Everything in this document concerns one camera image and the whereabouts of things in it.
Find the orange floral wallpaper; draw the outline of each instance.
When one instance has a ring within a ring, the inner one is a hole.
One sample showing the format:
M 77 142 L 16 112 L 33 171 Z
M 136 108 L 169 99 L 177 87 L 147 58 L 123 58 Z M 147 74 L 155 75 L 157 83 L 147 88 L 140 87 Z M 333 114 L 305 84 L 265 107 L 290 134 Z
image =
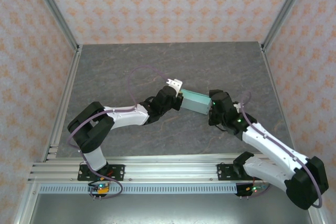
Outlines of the orange floral wallpaper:
M 72 55 L 43 0 L 0 0 L 0 223 L 42 158 Z
M 298 151 L 324 161 L 336 220 L 336 0 L 297 0 L 267 57 Z
M 56 0 L 80 44 L 263 42 L 285 0 Z

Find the patterned wallpaper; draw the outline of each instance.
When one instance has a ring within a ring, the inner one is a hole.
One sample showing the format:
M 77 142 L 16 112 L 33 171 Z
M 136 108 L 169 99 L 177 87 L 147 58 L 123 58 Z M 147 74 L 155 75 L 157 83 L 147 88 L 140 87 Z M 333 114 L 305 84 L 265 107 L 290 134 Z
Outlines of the patterned wallpaper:
M 80 44 L 263 42 L 285 0 L 56 0 Z
M 72 55 L 43 0 L 0 0 L 0 223 L 42 157 Z
M 267 57 L 298 151 L 324 161 L 336 220 L 336 0 L 297 0 Z

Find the perforated metal strip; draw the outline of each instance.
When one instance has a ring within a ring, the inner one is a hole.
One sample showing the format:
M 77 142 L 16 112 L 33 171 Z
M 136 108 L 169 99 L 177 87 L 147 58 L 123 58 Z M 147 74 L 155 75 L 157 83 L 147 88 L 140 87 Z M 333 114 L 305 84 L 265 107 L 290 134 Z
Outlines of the perforated metal strip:
M 124 184 L 123 194 L 234 194 L 236 184 Z M 117 193 L 120 187 L 110 185 L 110 194 Z M 87 194 L 85 184 L 42 184 L 40 194 Z

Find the teal box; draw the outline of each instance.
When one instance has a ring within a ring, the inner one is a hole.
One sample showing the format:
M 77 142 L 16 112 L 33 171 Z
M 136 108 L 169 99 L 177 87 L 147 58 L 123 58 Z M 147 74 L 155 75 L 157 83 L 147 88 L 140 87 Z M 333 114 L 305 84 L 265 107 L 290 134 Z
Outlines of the teal box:
M 205 94 L 182 89 L 183 102 L 181 107 L 201 114 L 208 115 L 211 107 L 211 98 Z

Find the gray tabletop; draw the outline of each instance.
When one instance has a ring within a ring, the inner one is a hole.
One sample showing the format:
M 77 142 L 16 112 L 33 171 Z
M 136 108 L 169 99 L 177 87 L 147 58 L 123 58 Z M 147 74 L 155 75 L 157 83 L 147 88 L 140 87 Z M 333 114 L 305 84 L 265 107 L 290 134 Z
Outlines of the gray tabletop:
M 184 89 L 202 94 L 222 89 L 238 100 L 250 90 L 252 100 L 246 111 L 292 146 L 257 42 L 85 45 L 57 157 L 79 156 L 65 143 L 69 135 L 66 127 L 91 102 L 111 107 L 133 105 L 127 77 L 141 65 L 151 65 L 171 79 L 182 80 Z M 149 69 L 139 69 L 131 78 L 131 90 L 138 102 L 156 95 L 164 85 Z M 193 111 L 171 110 L 153 124 L 111 131 L 102 150 L 105 156 L 258 152 L 207 121 L 207 116 Z

